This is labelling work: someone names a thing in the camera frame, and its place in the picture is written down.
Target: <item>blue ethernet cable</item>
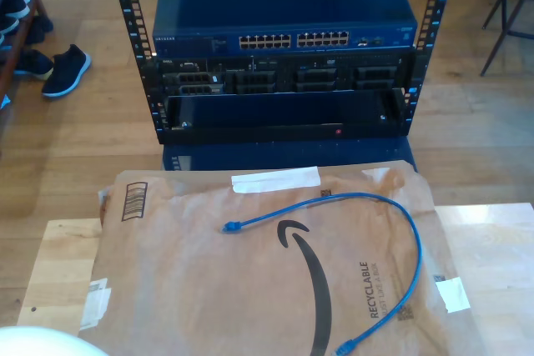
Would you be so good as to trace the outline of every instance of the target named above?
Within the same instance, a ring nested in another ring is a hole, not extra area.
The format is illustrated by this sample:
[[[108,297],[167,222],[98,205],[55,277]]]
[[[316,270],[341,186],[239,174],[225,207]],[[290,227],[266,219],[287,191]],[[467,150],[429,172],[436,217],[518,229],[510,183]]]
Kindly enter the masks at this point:
[[[416,289],[416,285],[417,285],[417,280],[419,279],[419,275],[421,273],[422,247],[421,247],[421,238],[419,236],[419,232],[417,231],[416,224],[414,223],[414,220],[410,216],[408,211],[396,201],[386,198],[384,196],[380,196],[374,193],[348,192],[348,193],[338,193],[336,195],[324,196],[322,198],[308,199],[308,200],[305,200],[304,202],[296,203],[292,206],[289,206],[287,208],[282,208],[273,213],[268,213],[264,216],[260,216],[257,218],[252,218],[247,221],[243,221],[242,223],[239,221],[230,221],[226,223],[222,228],[223,233],[237,233],[238,231],[240,231],[243,227],[246,227],[247,225],[258,223],[260,221],[263,221],[269,218],[280,216],[281,214],[292,212],[293,210],[296,210],[297,208],[302,208],[303,206],[306,206],[308,204],[322,203],[322,202],[327,202],[329,200],[345,200],[349,198],[367,198],[367,199],[380,200],[381,202],[389,203],[395,206],[396,208],[398,208],[404,214],[404,216],[408,220],[408,223],[410,223],[411,229],[413,230],[414,237],[416,239],[416,245],[417,245],[417,265],[416,265],[416,271],[414,272],[414,277],[411,279],[410,287],[408,287],[408,290],[406,291],[404,296],[400,299],[399,303],[392,310],[390,310],[390,312],[383,319],[381,319],[378,323],[368,328],[364,333],[358,335],[356,338],[350,339],[347,342],[343,343],[341,346],[339,346],[339,348],[336,349],[336,351],[332,353],[332,356],[345,356],[347,354],[352,353],[352,351],[356,349],[356,346],[358,346],[358,344],[360,344],[361,342],[369,338],[374,332],[378,331],[384,324],[390,321],[397,314],[397,312],[406,304],[410,296],[414,293],[414,290]]]

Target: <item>blue network switch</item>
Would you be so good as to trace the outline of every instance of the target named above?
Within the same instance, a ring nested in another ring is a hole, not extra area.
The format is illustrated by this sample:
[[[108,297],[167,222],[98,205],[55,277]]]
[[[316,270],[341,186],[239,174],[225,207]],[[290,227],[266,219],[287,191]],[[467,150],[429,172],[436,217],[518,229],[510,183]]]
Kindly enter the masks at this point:
[[[410,48],[407,0],[158,0],[160,58]]]

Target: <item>amazon package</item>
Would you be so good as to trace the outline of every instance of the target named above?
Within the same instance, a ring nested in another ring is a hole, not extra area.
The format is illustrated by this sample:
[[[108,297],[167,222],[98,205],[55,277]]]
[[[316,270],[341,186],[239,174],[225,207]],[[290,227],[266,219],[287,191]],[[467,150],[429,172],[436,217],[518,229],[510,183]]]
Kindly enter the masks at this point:
[[[303,171],[120,174],[92,278],[108,280],[108,308],[80,338],[113,356],[332,354],[410,286],[418,252],[402,212],[347,198],[237,233],[221,228],[311,198],[365,192],[411,214],[423,263],[408,303],[352,354],[486,354],[468,305],[446,303],[457,293],[446,296],[445,284],[440,292],[457,272],[426,181],[404,162]]]

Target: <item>shoe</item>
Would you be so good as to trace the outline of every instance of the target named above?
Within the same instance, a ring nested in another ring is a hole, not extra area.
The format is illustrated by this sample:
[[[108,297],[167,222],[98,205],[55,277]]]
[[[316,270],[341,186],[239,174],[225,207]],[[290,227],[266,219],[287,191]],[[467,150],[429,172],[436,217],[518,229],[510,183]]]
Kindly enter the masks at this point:
[[[70,45],[67,52],[54,56],[53,61],[52,75],[43,86],[45,98],[57,98],[73,91],[91,65],[91,57],[76,45]]]
[[[24,42],[27,45],[34,45],[36,43],[44,42],[44,31],[39,24],[32,23],[30,29],[28,30],[28,35],[26,36],[26,41]]]
[[[13,74],[31,75],[45,81],[52,75],[53,67],[52,60],[38,50],[22,50]]]
[[[10,33],[18,27],[18,19],[0,15],[0,33]]]
[[[0,4],[0,15],[24,18],[30,13],[28,3],[31,0],[3,0]]]
[[[44,33],[50,33],[51,31],[53,31],[53,23],[48,17],[35,16],[32,21],[32,25],[33,24],[41,27]]]
[[[2,100],[2,106],[0,107],[0,110],[5,108],[9,103],[11,103],[11,100],[9,100],[7,95],[4,95],[3,100]]]

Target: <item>white label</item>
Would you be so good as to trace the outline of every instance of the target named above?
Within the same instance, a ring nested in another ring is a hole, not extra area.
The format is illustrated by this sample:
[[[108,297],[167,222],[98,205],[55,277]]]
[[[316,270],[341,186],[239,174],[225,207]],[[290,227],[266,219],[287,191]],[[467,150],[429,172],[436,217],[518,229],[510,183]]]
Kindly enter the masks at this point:
[[[92,281],[89,284],[89,292],[83,308],[83,317],[80,323],[80,331],[87,328],[96,327],[98,321],[104,316],[108,309],[111,288],[106,288],[107,278]]]
[[[471,307],[460,277],[437,282],[436,286],[445,302],[447,312],[459,312]]]
[[[317,167],[294,168],[271,173],[234,176],[232,185],[236,193],[262,193],[282,189],[318,187],[320,177]]]

